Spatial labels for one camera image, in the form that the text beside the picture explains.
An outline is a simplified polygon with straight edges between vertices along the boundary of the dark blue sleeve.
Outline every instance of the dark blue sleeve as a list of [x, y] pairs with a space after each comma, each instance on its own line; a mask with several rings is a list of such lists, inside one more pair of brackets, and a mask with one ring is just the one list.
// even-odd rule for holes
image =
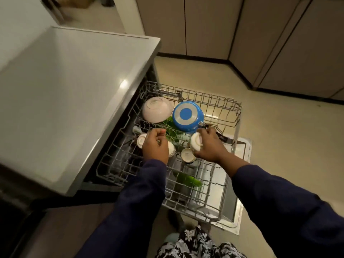
[[344, 257], [344, 218], [317, 195], [256, 165], [239, 168], [232, 184], [277, 258]]
[[166, 165], [148, 160], [75, 257], [145, 258], [152, 224], [165, 198], [165, 184]]

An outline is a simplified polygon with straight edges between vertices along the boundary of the wire rack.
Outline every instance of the wire rack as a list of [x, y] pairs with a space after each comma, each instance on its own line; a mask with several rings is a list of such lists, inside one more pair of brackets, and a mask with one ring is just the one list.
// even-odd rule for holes
[[[139, 134], [133, 132], [133, 128], [136, 126], [143, 133], [153, 128], [165, 128], [167, 139], [174, 144], [176, 153], [167, 163], [166, 197], [163, 205], [187, 216], [201, 216], [203, 221], [219, 221], [228, 176], [224, 181], [213, 181], [213, 173], [219, 168], [218, 165], [198, 158], [191, 164], [183, 162], [180, 152], [189, 147], [190, 134], [176, 130], [170, 122], [149, 123], [142, 118], [144, 102], [156, 96], [166, 97], [174, 103], [174, 107], [187, 100], [197, 103], [204, 113], [205, 123], [214, 126], [221, 134], [234, 134], [230, 151], [235, 152], [241, 103], [222, 96], [145, 82], [133, 100], [127, 121], [123, 122], [123, 127], [118, 130], [114, 141], [97, 166], [97, 176], [117, 186], [125, 186], [136, 176], [144, 163], [142, 150], [136, 144]], [[221, 199], [215, 197], [217, 201], [211, 200], [214, 199], [211, 193], [215, 190], [217, 195], [221, 195]]]

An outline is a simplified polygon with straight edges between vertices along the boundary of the hand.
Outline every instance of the hand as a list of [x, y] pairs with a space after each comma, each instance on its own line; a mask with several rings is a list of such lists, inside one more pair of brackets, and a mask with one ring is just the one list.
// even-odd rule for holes
[[165, 134], [165, 129], [153, 129], [148, 132], [142, 145], [145, 161], [157, 159], [165, 163], [165, 165], [167, 164], [169, 160], [169, 145]]
[[200, 151], [194, 152], [194, 155], [209, 162], [220, 164], [221, 160], [226, 158], [228, 151], [218, 138], [216, 129], [209, 127], [207, 129], [198, 129], [197, 132], [202, 137], [203, 147]]

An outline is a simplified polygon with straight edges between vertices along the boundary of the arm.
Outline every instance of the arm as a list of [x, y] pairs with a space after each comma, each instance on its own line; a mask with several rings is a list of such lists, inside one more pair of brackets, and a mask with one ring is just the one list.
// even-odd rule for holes
[[145, 164], [123, 188], [112, 213], [96, 228], [76, 257], [146, 257], [152, 224], [165, 198], [168, 160], [168, 146], [159, 145], [156, 134], [148, 134], [146, 140]]
[[317, 195], [227, 152], [215, 130], [199, 130], [196, 155], [232, 178], [235, 194], [277, 257], [344, 255], [344, 218]]

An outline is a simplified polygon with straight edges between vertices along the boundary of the white countertop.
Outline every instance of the white countertop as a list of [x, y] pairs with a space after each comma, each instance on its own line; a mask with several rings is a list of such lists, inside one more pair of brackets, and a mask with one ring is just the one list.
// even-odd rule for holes
[[0, 162], [73, 195], [159, 43], [146, 36], [48, 29], [0, 72]]

